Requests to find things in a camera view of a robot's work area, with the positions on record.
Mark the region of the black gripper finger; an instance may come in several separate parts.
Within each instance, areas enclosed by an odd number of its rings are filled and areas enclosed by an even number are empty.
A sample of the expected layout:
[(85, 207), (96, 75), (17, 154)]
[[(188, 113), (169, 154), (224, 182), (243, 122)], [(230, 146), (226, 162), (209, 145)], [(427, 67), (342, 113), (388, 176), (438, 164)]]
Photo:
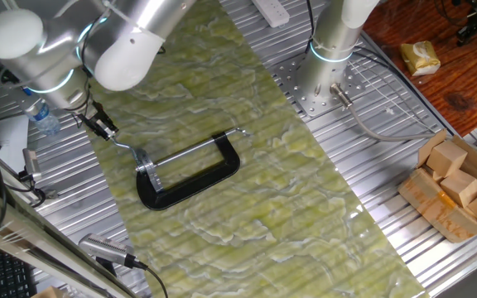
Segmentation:
[(105, 135), (116, 135), (118, 132), (118, 128), (105, 112), (99, 113), (99, 126)]
[(111, 137), (111, 129), (102, 122), (91, 122), (90, 129), (104, 140), (109, 140)]

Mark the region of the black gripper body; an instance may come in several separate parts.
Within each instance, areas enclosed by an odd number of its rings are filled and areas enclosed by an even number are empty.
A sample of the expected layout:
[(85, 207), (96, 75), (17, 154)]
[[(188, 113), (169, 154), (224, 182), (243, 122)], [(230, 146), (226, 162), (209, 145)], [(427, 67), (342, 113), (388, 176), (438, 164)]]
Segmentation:
[(105, 124), (107, 118), (103, 106), (96, 101), (88, 101), (76, 116), (90, 127)]

